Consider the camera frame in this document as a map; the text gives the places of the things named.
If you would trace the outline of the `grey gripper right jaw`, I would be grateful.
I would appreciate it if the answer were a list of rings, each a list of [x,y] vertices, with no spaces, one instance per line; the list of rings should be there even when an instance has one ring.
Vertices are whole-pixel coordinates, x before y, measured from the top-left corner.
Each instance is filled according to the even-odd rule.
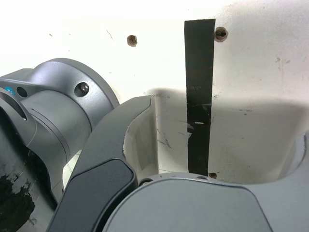
[[[295,140],[300,159],[284,178],[233,184],[176,173],[156,175],[113,211],[105,232],[306,232],[309,135]]]

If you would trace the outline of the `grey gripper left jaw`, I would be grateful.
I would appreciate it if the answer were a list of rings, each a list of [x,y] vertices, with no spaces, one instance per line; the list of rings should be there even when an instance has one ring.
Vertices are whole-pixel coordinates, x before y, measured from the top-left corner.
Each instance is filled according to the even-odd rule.
[[[102,231],[118,204],[158,172],[155,101],[135,97],[90,134],[48,231]]]

